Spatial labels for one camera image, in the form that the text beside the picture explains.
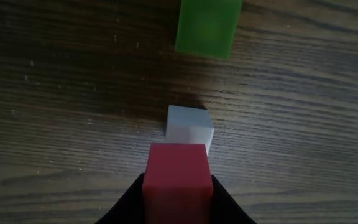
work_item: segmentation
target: red block front face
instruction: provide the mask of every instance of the red block front face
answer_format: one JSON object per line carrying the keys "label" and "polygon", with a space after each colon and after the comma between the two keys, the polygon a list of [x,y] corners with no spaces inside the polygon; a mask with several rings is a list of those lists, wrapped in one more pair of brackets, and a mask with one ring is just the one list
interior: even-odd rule
{"label": "red block front face", "polygon": [[213,195],[204,144],[152,144],[144,176],[147,224],[209,223]]}

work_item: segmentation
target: green block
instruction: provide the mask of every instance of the green block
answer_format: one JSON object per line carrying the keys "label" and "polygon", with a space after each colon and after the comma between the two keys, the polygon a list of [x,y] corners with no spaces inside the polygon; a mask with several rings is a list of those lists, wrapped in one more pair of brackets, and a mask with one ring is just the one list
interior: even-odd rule
{"label": "green block", "polygon": [[242,0],[182,0],[175,50],[229,58]]}

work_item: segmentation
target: white block side face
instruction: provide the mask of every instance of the white block side face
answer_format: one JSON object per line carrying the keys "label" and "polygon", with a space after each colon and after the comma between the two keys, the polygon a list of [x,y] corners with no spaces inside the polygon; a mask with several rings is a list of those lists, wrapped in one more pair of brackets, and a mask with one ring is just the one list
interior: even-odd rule
{"label": "white block side face", "polygon": [[208,154],[213,134],[208,110],[169,106],[166,143],[205,144]]}

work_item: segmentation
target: wood grain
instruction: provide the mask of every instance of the wood grain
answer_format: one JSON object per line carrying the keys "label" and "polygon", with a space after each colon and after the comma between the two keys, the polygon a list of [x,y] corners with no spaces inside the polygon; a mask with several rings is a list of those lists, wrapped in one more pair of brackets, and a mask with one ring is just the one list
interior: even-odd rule
{"label": "wood grain", "polygon": [[230,60],[173,51],[180,1],[0,0],[0,223],[94,223],[206,107],[258,223],[358,223],[358,1],[246,0]]}

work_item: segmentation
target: block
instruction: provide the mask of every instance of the block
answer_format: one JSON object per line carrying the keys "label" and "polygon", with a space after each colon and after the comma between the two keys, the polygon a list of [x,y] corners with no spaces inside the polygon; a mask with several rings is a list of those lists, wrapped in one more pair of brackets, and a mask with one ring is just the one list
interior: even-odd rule
{"label": "block", "polygon": [[229,58],[242,0],[182,0],[175,50]]}
{"label": "block", "polygon": [[209,223],[213,184],[204,144],[152,144],[142,193],[146,224]]}
{"label": "block", "polygon": [[208,155],[213,135],[208,110],[169,106],[165,143],[205,144]]}

